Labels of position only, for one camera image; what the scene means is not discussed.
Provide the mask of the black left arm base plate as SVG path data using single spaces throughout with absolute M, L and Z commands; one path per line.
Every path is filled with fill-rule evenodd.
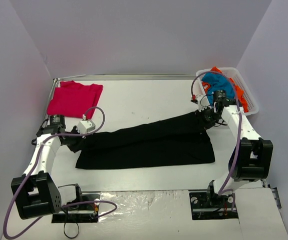
M 52 216 L 52 224 L 85 224 L 85 223 L 97 223 L 98 222 L 98 212 L 99 208 L 94 209 L 94 204 L 83 204 L 73 207 L 69 207 L 66 210 L 68 216 L 61 211 Z

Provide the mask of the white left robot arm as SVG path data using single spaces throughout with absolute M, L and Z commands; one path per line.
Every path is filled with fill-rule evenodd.
M 26 220 L 56 214 L 61 210 L 62 198 L 50 172 L 60 146 L 71 146 L 76 137 L 66 133 L 65 117 L 51 115 L 47 126 L 37 133 L 36 147 L 29 166 L 22 176 L 11 182 L 19 216 Z

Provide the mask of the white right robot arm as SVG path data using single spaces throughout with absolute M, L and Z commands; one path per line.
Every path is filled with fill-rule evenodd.
M 202 130 L 208 130 L 222 120 L 236 139 L 228 162 L 228 172 L 212 180 L 206 191 L 205 204 L 217 207 L 225 199 L 232 197 L 239 187 L 268 177 L 273 143 L 264 140 L 256 132 L 238 100 L 228 98 L 224 90 L 216 90 L 212 96 L 212 106 L 195 113 Z

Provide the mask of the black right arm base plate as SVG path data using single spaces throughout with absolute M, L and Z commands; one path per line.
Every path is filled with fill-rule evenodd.
M 191 216 L 194 221 L 238 219 L 236 206 L 230 196 L 208 198 L 206 190 L 189 191 Z

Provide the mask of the black t-shirt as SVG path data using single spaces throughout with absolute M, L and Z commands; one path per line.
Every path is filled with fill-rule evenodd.
M 200 128 L 194 112 L 114 132 L 86 137 L 76 168 L 116 170 L 212 164 L 210 137 Z

